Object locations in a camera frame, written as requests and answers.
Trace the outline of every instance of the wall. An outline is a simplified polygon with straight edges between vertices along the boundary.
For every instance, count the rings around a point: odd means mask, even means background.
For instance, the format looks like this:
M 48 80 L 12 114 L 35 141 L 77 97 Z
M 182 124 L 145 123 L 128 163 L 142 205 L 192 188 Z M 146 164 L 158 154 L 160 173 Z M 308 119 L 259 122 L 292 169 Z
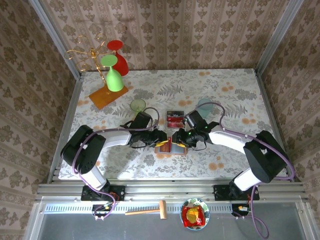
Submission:
M 320 226 L 319 0 L 304 1 L 262 78 Z
M 68 49 L 124 42 L 130 69 L 255 68 L 288 0 L 42 0 Z M 76 45 L 77 36 L 86 35 Z M 78 61 L 83 58 L 76 55 Z M 95 70 L 91 61 L 88 69 Z
M 28 1 L 0 1 L 0 240 L 22 239 L 75 79 Z

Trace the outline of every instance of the clear glass cup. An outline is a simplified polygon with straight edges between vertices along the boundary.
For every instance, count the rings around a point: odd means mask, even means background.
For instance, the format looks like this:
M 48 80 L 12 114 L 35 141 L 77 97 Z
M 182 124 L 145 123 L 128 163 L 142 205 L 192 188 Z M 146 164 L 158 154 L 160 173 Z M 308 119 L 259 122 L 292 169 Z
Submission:
M 212 101 L 210 98 L 201 98 L 198 101 L 197 106 L 204 104 L 204 103 L 212 103 Z M 206 116 L 209 115 L 209 113 L 211 113 L 213 107 L 214 107 L 213 104 L 206 104 L 206 105 L 203 105 L 203 106 L 197 108 L 197 111 L 200 114 L 200 116 L 204 119 Z

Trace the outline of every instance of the metal frame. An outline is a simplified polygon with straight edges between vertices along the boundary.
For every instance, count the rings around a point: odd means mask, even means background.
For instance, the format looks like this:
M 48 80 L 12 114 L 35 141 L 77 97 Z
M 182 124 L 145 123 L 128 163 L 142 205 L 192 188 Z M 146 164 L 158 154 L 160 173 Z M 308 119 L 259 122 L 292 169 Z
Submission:
M 47 178 L 46 183 L 50 184 L 53 180 L 56 168 L 60 169 L 61 167 L 61 163 L 62 163 L 62 158 L 60 156 L 60 152 L 63 149 L 63 147 L 66 145 L 66 143 L 68 142 L 69 139 L 69 134 L 70 134 L 70 130 L 72 127 L 72 122 L 74 120 L 74 115 L 76 112 L 76 108 L 77 108 L 77 104 L 78 104 L 78 99 L 82 90 L 82 85 L 85 79 L 85 73 L 83 73 L 81 75 L 81 77 L 79 78 L 78 81 L 76 81 L 74 89 L 73 89 L 73 93 L 72 93 L 72 97 L 69 103 L 69 107 L 68 110 L 66 112 L 65 115 L 65 119 L 64 119 L 64 123 L 63 123 L 63 127 L 61 130 L 61 134 L 60 134 L 60 138 L 58 141 L 58 144 L 56 146 L 55 149 L 55 153 L 53 156 L 53 160 L 52 160 L 52 164 L 51 164 L 51 168 L 50 168 L 50 172 L 49 172 L 49 176 Z
M 269 101 L 269 98 L 268 98 L 268 94 L 267 94 L 265 85 L 264 85 L 264 83 L 262 81 L 261 75 L 256 70 L 254 71 L 254 73 L 255 73 L 255 77 L 256 77 L 256 80 L 258 82 L 259 88 L 260 88 L 260 92 L 261 92 L 261 96 L 262 96 L 262 99 L 263 99 L 263 102 L 264 102 L 266 113 L 268 114 L 268 117 L 269 117 L 269 120 L 270 120 L 270 125 L 271 125 L 271 128 L 272 128 L 273 134 L 274 134 L 274 138 L 279 143 L 281 148 L 285 149 L 284 144 L 282 142 L 282 138 L 281 138 L 281 135 L 280 135 L 279 128 L 277 126 L 276 118 L 275 118 L 275 115 L 274 115 L 274 113 L 272 111 L 272 107 L 271 107 L 271 104 L 270 104 L 270 101 Z M 286 169 L 288 175 L 291 175 L 290 168 L 288 166 L 286 166 L 285 169 Z
M 267 43 L 265 50 L 263 51 L 261 58 L 256 65 L 256 71 L 262 75 L 266 69 L 268 63 L 270 62 L 272 56 L 277 50 L 279 44 L 284 38 L 288 28 L 290 27 L 292 21 L 294 20 L 297 12 L 299 11 L 304 0 L 291 0 L 286 6 L 284 13 L 282 14 L 278 25 L 276 26 L 269 42 Z
M 175 207 L 185 199 L 202 198 L 211 207 L 228 204 L 246 203 L 245 201 L 215 201 L 213 185 L 228 184 L 231 178 L 197 180 L 111 180 L 113 185 L 125 185 L 124 202 L 118 203 L 119 212 L 124 208 L 153 208 L 159 200 L 165 200 L 168 207 Z M 81 202 L 83 182 L 57 181 L 52 184 L 40 184 L 31 212 L 24 239 L 38 239 L 44 214 L 90 214 L 88 207 L 92 202 Z M 255 204 L 296 203 L 304 234 L 308 240 L 319 239 L 319 232 L 310 204 L 301 182 L 272 181 L 258 187 L 260 200 Z M 68 206 L 67 210 L 58 207 Z
M 59 53 L 64 56 L 65 52 L 67 51 L 67 48 L 63 41 L 61 40 L 57 29 L 52 24 L 52 20 L 50 18 L 50 15 L 45 10 L 45 7 L 39 0 L 30 0 L 31 5 L 33 6 L 35 12 L 38 14 L 41 22 L 43 23 L 45 29 L 49 33 L 50 37 L 52 38 L 54 45 L 57 47 Z M 64 58 L 65 63 L 69 67 L 69 70 L 72 72 L 74 78 L 76 80 L 80 79 L 80 73 L 76 67 L 76 64 L 73 61 L 70 61 L 66 58 Z

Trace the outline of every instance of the wooden base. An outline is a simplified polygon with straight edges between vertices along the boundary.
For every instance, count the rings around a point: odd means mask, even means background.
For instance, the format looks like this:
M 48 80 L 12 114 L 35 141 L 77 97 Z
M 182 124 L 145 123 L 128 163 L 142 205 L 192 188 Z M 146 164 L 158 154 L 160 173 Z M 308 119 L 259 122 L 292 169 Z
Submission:
M 128 88 L 124 86 L 122 90 L 109 91 L 108 94 L 108 88 L 104 86 L 100 88 L 98 91 L 95 91 L 94 93 L 90 94 L 89 98 L 94 103 L 94 105 L 100 110 L 127 92 Z

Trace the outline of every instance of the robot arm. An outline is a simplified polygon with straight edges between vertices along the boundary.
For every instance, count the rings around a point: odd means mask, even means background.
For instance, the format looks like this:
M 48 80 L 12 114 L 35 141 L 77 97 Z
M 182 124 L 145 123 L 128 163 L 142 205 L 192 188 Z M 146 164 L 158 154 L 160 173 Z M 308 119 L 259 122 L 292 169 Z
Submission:
M 133 121 L 120 126 L 118 130 L 110 131 L 106 129 L 93 135 L 83 146 L 75 162 L 75 170 L 81 174 L 81 177 L 94 189 L 107 191 L 110 186 L 109 181 L 101 174 L 96 162 L 105 148 L 113 146 L 133 145 L 141 141 L 145 144 L 142 147 L 157 147 L 168 141 L 167 134 L 157 128 L 153 130 L 135 130 L 145 129 L 151 120 L 151 116 L 145 112 L 139 112 Z M 85 139 L 94 131 L 87 125 L 82 125 L 71 137 L 68 143 L 61 151 L 61 157 L 70 166 L 73 165 L 75 155 L 82 146 Z
M 250 168 L 241 172 L 230 182 L 230 193 L 235 197 L 261 182 L 269 183 L 286 166 L 286 163 L 273 151 L 255 140 L 224 131 L 218 122 L 207 122 L 195 110 L 185 116 L 191 130 L 180 128 L 172 136 L 172 143 L 187 148 L 195 148 L 198 141 L 205 144 L 223 145 L 246 155 Z M 262 131 L 256 138 L 269 144 L 288 156 L 268 131 Z

